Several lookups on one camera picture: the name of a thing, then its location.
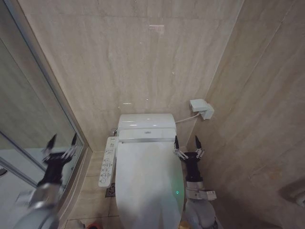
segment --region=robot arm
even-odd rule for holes
[[[213,206],[209,201],[216,199],[216,193],[213,190],[207,190],[203,185],[197,163],[201,160],[204,150],[198,137],[195,137],[196,151],[182,153],[179,150],[177,136],[175,138],[174,153],[186,165],[186,205],[185,214],[188,222],[193,229],[217,229],[216,215]]]
[[[63,166],[72,160],[76,151],[76,134],[71,147],[66,152],[52,153],[56,135],[43,150],[46,155],[43,162],[48,165],[43,179],[37,189],[30,193],[27,203],[32,211],[21,218],[14,229],[57,229],[59,219],[56,205],[59,200],[59,190],[62,184]]]

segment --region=glass shower door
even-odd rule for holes
[[[41,152],[57,134],[53,152],[71,146],[75,130],[30,49],[0,0],[0,222],[10,229],[27,213],[15,205],[21,191],[34,189],[46,165]],[[83,148],[62,172],[64,192]]]

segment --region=white toilet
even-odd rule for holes
[[[184,200],[172,114],[122,114],[115,193],[125,229],[177,229]]]

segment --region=marble wall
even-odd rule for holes
[[[93,151],[120,114],[193,115],[243,0],[19,0]],[[185,146],[195,120],[178,124]]]
[[[214,188],[226,229],[301,229],[305,189],[305,2],[246,0],[206,100],[215,108],[194,135],[206,153],[204,182]]]

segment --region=wall-mounted remote control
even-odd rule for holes
[[[115,150],[119,141],[119,137],[109,137],[107,139],[104,159],[99,179],[99,187],[110,187],[115,165]]]

